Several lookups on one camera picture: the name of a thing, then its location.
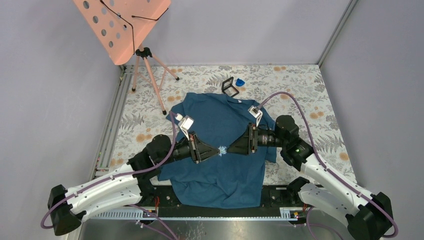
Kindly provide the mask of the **blue shirt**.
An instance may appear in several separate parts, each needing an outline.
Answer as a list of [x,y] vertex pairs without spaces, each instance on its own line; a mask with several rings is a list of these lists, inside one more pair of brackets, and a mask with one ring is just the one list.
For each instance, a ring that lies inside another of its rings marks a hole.
[[[193,119],[190,130],[206,144],[228,148],[255,118],[249,113],[255,100],[225,94],[189,92],[172,112]],[[184,205],[238,209],[257,207],[261,201],[266,162],[275,163],[275,147],[260,146],[249,155],[224,153],[200,163],[191,158],[164,164],[159,181],[170,181]]]

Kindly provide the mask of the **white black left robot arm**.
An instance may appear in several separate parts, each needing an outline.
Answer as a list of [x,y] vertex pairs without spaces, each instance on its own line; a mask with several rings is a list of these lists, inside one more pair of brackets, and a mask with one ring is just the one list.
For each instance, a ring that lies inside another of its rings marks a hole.
[[189,159],[199,164],[219,154],[219,149],[201,141],[195,132],[179,142],[167,135],[157,135],[145,148],[113,172],[78,186],[53,187],[47,202],[56,236],[76,230],[83,222],[109,210],[155,200],[150,179],[160,174],[163,165]]

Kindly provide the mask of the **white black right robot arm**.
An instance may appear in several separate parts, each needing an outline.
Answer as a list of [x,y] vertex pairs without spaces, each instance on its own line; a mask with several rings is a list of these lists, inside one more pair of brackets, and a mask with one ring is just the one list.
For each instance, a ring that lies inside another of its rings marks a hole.
[[355,240],[378,240],[394,226],[391,200],[382,192],[373,194],[353,183],[325,163],[313,146],[299,136],[290,115],[280,115],[274,130],[249,123],[246,131],[228,148],[228,153],[249,155],[259,147],[281,148],[283,160],[318,182],[321,187],[298,177],[288,185],[287,201],[318,208],[338,220]]

